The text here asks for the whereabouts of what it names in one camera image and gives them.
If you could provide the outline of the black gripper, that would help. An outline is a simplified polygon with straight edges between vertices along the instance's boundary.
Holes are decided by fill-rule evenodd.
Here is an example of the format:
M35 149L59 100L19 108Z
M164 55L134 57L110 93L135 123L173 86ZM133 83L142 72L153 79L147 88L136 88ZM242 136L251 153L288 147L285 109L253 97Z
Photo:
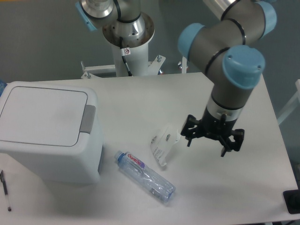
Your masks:
M221 157L224 157L227 152L231 152L232 150L236 152L240 151L243 144L245 130L232 130L236 121L237 119L232 121L217 119L206 108L201 120L197 120L191 114L187 116L180 135L185 137L188 147L190 147L193 139L202 137L202 134L205 137L208 137L208 135L211 137L219 135L221 136L219 141L223 145Z

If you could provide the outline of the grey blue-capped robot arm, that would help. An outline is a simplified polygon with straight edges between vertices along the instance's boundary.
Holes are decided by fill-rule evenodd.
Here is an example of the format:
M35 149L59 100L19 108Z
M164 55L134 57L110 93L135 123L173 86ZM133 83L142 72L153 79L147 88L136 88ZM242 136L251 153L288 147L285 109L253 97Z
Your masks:
M243 129L233 129L252 90L260 81L265 59L250 44L270 33L277 24L274 7L263 0L208 0L219 19L207 28L193 23L178 39L178 50L213 82L203 116L188 115L181 134L188 142L206 137L219 141L222 155L239 151ZM75 4L89 30L102 29L117 48L114 58L121 74L144 74L148 55L128 57L125 49L146 45L154 35L152 20L141 11L138 0L79 0Z

